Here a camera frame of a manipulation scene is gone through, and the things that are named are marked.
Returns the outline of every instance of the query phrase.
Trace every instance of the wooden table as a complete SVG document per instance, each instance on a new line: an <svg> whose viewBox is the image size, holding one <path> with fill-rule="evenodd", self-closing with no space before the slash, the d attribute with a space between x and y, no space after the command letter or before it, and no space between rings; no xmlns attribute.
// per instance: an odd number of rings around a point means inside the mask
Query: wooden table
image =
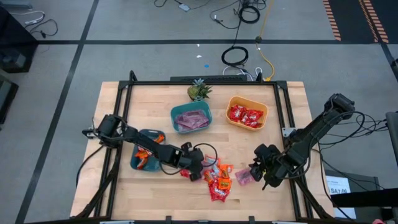
<svg viewBox="0 0 398 224"><path fill-rule="evenodd" d="M113 113L117 87L118 82L102 84L95 111L96 126L105 114ZM288 82L288 87L296 127L303 128L312 120L304 85L302 82ZM253 132L227 123L225 110L229 99L235 95L268 106L269 114L262 130ZM280 95L284 119L288 125L282 91ZM236 181L234 174L252 163L253 150L262 143L275 144L278 149L283 150L273 87L218 85L213 87L210 97L207 100L213 115L213 123L210 127L197 133L181 135L177 134L172 127L170 110L174 106L190 101L187 86L134 86L127 121L130 126L137 129L164 131L167 144L179 147L187 141L192 144L207 142L216 147L221 162L234 165L234 171L231 174L233 186L225 203L211 201L208 186L204 181L190 182L179 174L170 176L163 172L132 169L130 160L134 145L125 143L112 219L164 220L166 215L171 215L173 220L248 220L248 216L254 215L258 221L295 220L289 181L283 181L278 188L267 187L262 191L264 181L242 187ZM120 113L123 112L123 101ZM85 157L98 147L97 139L89 140ZM203 147L202 151L209 155L214 154L210 148ZM71 215L82 211L97 191L104 155L105 150L102 150L90 159L81 171ZM323 191L320 160L316 152L312 152L312 163L306 177L312 194L330 215L334 215L333 206ZM297 189L301 213L304 217L303 197L299 188ZM104 194L101 214L105 214L107 202L108 192Z"/></svg>

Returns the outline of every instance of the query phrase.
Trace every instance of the yellow cable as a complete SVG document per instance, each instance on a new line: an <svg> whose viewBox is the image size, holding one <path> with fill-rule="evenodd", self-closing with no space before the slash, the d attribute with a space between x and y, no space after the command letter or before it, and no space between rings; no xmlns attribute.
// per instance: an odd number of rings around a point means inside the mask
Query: yellow cable
<svg viewBox="0 0 398 224"><path fill-rule="evenodd" d="M274 4L274 0L272 0L271 3L270 3L269 6L268 6L266 15L264 16L264 22L262 23L262 27L261 27L261 31L260 31L259 37L261 37L261 36L262 36L262 33L264 32L264 28L265 28L266 23L267 23L268 15L269 15L269 12L271 11L271 7L272 7L273 4ZM269 82L269 81L271 81L271 78L275 75L275 68L274 68L273 64L272 64L272 63L266 58L266 56L264 56L264 54L261 52L258 43L256 43L256 48L257 48L257 50L260 52L261 57L269 64L269 66L271 66L271 69L272 69L271 76L269 76L269 77L267 77L267 78L264 79L264 81Z"/></svg>

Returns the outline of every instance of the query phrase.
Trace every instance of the teal bowl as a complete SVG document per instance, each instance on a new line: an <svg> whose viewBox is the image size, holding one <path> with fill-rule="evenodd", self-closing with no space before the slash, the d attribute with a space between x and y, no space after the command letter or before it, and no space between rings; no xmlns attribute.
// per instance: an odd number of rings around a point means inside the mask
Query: teal bowl
<svg viewBox="0 0 398 224"><path fill-rule="evenodd" d="M209 119L209 125L206 127L198 128L198 129L191 130L191 131L179 131L178 124L174 121L176 119L177 115L180 115L186 111L193 111L193 110L203 110L206 117ZM210 126L211 122L213 121L213 117L211 116L211 112L210 112L210 107L204 101L195 101L195 102L187 103L184 105L176 106L171 110L170 115L172 117L172 124L173 124L174 130L180 134L187 134L187 133L192 133L195 131L200 131L200 130L206 129Z"/></svg>

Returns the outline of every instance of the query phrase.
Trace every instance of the concrete floor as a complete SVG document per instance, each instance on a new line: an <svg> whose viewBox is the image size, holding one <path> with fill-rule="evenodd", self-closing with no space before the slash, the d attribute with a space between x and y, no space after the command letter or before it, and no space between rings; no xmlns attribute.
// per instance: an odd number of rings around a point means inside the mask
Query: concrete floor
<svg viewBox="0 0 398 224"><path fill-rule="evenodd" d="M184 1L190 6L200 1ZM88 40L233 39L227 30L209 18L210 11L232 0L212 1L198 10L183 12L168 1L156 8L152 1L99 0ZM50 40L80 40L93 0L35 0L34 10L45 11L58 22L59 32ZM217 13L227 26L238 19L232 9ZM16 16L23 22L35 16ZM253 39L261 23L243 24L239 39ZM50 26L43 30L51 32ZM333 34L318 0L278 0L274 4L263 39L333 40ZM85 45L63 107L49 154L32 198L25 222L69 217L75 193L76 172L83 160L87 140L81 130L91 124L101 82L125 80L134 70L139 80L168 80L171 76L220 75L221 54L229 44ZM270 69L252 44L246 68L254 73ZM343 93L356 102L356 109L384 119L396 111L398 83L380 45L262 44L274 64L274 80L303 81L313 117L323 110L332 93ZM389 45L394 57L398 46ZM77 45L40 45L32 68L25 74L3 74L20 88L6 123L0 131L0 217L14 223L55 107L69 73ZM349 133L357 126L345 125L334 133ZM334 141L327 137L324 142ZM344 172L377 176L380 184L398 186L398 168L388 132L350 139L327 151L325 159Z"/></svg>

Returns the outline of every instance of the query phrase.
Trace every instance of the white paper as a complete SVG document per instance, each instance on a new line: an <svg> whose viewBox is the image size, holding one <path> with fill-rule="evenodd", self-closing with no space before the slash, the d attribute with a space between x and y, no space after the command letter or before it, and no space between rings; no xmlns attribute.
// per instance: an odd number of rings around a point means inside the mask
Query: white paper
<svg viewBox="0 0 398 224"><path fill-rule="evenodd" d="M326 176L330 195L351 193L348 179L345 177ZM341 208L350 218L356 219L354 208ZM346 218L337 208L335 208L335 217Z"/></svg>

